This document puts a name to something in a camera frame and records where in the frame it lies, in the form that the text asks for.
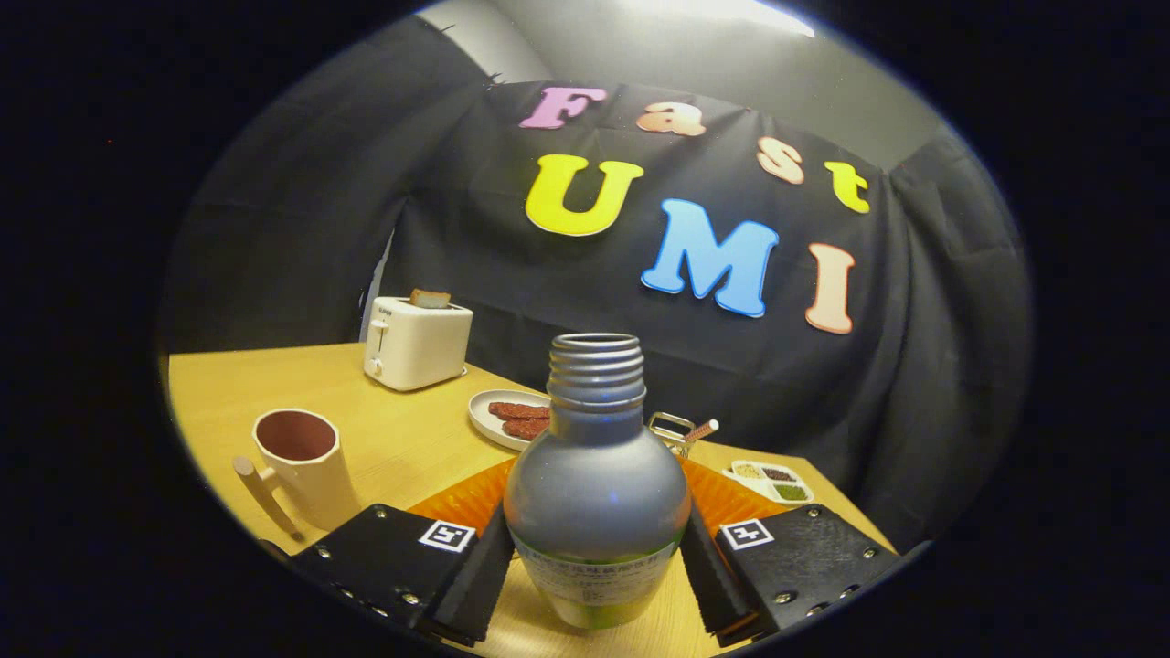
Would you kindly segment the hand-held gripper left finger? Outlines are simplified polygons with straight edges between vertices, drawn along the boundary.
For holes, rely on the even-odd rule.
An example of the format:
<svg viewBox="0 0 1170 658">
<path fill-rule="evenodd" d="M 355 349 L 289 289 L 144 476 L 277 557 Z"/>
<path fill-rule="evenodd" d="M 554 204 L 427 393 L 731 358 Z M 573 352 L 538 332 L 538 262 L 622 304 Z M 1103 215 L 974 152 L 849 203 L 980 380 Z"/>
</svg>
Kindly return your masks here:
<svg viewBox="0 0 1170 658">
<path fill-rule="evenodd" d="M 373 623 L 473 647 L 486 640 L 515 547 L 503 493 L 511 458 L 402 510 L 370 503 L 305 549 L 261 546 Z"/>
</svg>

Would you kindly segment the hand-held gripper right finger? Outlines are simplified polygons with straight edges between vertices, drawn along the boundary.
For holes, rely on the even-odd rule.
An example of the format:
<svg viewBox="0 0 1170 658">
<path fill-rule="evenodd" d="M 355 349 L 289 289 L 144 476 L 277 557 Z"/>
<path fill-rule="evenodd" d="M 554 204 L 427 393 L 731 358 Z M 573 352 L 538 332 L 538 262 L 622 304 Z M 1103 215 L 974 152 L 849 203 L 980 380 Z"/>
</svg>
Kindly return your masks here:
<svg viewBox="0 0 1170 658">
<path fill-rule="evenodd" d="M 906 567 L 826 505 L 784 507 L 698 462 L 681 466 L 691 495 L 686 577 L 722 647 L 803 631 Z"/>
</svg>

